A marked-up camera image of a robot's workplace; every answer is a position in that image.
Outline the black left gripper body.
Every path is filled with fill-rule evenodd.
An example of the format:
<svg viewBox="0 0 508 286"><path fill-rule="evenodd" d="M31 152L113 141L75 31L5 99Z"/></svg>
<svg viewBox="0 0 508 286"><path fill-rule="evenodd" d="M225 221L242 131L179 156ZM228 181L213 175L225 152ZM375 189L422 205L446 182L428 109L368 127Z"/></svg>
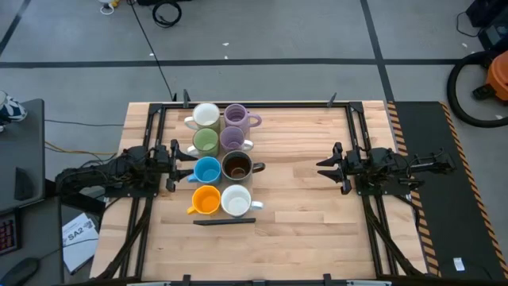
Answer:
<svg viewBox="0 0 508 286"><path fill-rule="evenodd" d="M176 139L171 139L170 150L166 145L157 145L154 150L154 160L156 162L156 172L168 174L166 180L166 189L175 191L175 184L179 182L179 171L176 163L176 153L179 143Z"/></svg>

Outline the light blue mug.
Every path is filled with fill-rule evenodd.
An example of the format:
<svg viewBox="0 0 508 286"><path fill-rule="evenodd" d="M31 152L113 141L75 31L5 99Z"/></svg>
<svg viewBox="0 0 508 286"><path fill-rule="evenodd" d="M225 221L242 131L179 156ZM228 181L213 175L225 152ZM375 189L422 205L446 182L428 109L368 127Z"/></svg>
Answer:
<svg viewBox="0 0 508 286"><path fill-rule="evenodd" d="M187 177L188 183L219 185L221 181L221 164L215 157L202 157L195 166L194 172Z"/></svg>

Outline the pale green ribbed mug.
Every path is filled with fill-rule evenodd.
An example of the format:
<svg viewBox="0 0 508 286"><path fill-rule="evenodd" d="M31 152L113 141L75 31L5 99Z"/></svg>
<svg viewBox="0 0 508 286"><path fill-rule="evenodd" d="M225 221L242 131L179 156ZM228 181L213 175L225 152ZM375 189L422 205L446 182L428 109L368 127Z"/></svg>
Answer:
<svg viewBox="0 0 508 286"><path fill-rule="evenodd" d="M213 129L200 129L192 138L187 154L197 157L216 157L219 154L219 136Z"/></svg>

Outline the yellow faceted mug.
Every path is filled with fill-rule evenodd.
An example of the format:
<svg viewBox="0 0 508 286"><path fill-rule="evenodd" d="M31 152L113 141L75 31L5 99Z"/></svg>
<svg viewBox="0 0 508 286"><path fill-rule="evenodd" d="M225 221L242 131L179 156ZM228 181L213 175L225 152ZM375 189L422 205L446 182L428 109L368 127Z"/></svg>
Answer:
<svg viewBox="0 0 508 286"><path fill-rule="evenodd" d="M187 208L187 214L213 215L220 206L220 191L214 186L203 185L197 188L192 195L191 206Z"/></svg>

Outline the purple striped white mug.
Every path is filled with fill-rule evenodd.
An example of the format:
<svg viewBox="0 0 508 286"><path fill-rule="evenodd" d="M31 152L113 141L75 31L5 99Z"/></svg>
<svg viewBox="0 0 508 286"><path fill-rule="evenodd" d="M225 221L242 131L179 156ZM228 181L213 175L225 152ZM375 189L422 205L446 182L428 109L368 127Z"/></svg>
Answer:
<svg viewBox="0 0 508 286"><path fill-rule="evenodd" d="M247 152L254 147L253 142L245 138L243 130L236 126L225 127L219 138L221 147L227 153L235 150Z"/></svg>

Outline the dark glazed brown mug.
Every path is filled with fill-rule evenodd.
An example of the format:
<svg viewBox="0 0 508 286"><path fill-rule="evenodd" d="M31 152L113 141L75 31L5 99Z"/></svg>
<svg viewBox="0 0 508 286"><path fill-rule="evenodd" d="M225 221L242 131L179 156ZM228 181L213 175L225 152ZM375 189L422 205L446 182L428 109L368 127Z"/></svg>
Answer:
<svg viewBox="0 0 508 286"><path fill-rule="evenodd" d="M253 162L247 153L240 150L226 153L221 161L223 175L233 182L246 181L252 174L262 172L265 168L265 163Z"/></svg>

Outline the lilac ribbed mug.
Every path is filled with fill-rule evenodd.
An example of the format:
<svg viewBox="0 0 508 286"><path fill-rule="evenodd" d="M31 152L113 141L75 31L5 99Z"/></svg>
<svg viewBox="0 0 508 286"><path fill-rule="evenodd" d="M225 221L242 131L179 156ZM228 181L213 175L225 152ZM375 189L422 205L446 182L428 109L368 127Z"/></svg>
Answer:
<svg viewBox="0 0 508 286"><path fill-rule="evenodd" d="M262 122L258 114L250 113L244 106L237 103L228 105L223 116L226 127L238 127L243 133L248 133L252 127L257 127Z"/></svg>

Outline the black hazard-striped floor mat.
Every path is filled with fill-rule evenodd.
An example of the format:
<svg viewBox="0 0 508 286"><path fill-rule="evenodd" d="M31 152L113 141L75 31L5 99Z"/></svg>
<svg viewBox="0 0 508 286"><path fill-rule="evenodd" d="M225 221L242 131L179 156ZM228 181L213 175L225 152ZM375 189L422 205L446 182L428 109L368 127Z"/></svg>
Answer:
<svg viewBox="0 0 508 286"><path fill-rule="evenodd" d="M449 279L508 282L508 264L448 108L442 102L389 102L387 108L401 154L413 159L443 149L456 165L448 175L416 175L425 181L411 196L419 211L418 231L428 271ZM464 272L456 271L454 257L462 258Z"/></svg>

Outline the white printed manual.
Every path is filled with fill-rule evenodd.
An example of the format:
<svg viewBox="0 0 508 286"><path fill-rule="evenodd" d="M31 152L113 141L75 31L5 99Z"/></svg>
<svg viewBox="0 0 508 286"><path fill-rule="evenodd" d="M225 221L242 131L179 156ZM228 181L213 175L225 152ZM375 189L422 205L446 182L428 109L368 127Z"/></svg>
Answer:
<svg viewBox="0 0 508 286"><path fill-rule="evenodd" d="M62 227L63 262L70 273L76 272L95 254L98 231L91 218L82 213Z"/></svg>

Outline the grey desk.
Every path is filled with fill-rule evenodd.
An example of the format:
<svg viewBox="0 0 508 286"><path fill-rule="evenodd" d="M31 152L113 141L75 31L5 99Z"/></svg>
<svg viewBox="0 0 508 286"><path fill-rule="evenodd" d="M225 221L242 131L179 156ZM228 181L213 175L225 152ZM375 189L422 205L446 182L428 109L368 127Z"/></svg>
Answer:
<svg viewBox="0 0 508 286"><path fill-rule="evenodd" d="M0 133L0 212L45 197L44 101L22 103L27 116Z"/></svg>

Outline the blue white patterned pot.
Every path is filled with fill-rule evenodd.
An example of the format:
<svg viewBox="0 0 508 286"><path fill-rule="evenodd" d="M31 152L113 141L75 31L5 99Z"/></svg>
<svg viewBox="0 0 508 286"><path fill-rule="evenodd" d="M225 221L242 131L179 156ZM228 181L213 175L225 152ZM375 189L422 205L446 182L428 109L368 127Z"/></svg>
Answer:
<svg viewBox="0 0 508 286"><path fill-rule="evenodd" d="M0 90L0 129L12 122L23 121L28 112L13 97Z"/></svg>

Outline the orange shop vacuum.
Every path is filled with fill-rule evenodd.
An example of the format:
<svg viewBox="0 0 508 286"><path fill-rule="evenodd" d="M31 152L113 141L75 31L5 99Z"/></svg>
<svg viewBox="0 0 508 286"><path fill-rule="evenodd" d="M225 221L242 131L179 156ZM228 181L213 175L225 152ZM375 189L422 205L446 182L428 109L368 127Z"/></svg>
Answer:
<svg viewBox="0 0 508 286"><path fill-rule="evenodd" d="M484 85L472 92L474 99L496 97L508 105L508 50L498 55L487 56L481 64L487 68L487 79Z"/></svg>

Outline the black keyboard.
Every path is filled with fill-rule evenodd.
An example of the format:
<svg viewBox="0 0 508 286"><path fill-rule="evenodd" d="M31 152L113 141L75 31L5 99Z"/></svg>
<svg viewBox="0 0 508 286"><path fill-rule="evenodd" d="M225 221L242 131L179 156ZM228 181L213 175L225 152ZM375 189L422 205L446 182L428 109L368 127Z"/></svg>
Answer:
<svg viewBox="0 0 508 286"><path fill-rule="evenodd" d="M16 211L0 214L0 256L21 248L19 214Z"/></svg>

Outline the black computer mouse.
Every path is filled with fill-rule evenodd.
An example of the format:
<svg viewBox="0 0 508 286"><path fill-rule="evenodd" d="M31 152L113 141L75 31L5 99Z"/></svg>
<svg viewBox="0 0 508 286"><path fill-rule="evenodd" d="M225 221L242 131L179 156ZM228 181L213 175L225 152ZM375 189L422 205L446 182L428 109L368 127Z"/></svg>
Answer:
<svg viewBox="0 0 508 286"><path fill-rule="evenodd" d="M39 264L34 257L20 261L0 279L0 286L23 286L36 274Z"/></svg>

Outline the black equipment case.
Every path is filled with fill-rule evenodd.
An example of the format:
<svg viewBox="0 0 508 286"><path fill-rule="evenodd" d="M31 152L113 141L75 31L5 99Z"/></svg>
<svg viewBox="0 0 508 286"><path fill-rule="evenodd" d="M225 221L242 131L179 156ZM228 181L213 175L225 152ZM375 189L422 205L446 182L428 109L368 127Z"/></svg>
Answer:
<svg viewBox="0 0 508 286"><path fill-rule="evenodd" d="M508 51L508 0L474 0L466 15L485 50Z"/></svg>

